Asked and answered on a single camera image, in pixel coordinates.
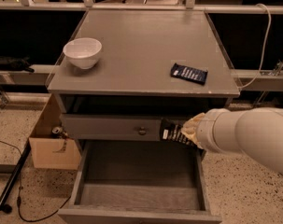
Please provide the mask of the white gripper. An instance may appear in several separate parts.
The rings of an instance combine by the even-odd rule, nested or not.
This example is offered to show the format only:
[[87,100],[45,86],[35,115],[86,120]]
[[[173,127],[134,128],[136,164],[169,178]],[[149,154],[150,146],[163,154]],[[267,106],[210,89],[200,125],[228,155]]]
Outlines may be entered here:
[[227,145],[216,140],[214,131],[217,119],[224,113],[229,113],[229,110],[211,109],[207,113],[200,113],[186,121],[181,132],[200,149],[213,153],[225,153],[228,151]]

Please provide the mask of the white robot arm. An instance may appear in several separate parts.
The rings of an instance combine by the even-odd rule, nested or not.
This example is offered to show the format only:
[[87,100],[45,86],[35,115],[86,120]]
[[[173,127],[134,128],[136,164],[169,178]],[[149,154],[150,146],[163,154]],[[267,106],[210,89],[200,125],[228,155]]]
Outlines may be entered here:
[[211,109],[186,121],[181,132],[214,153],[244,153],[283,175],[283,108]]

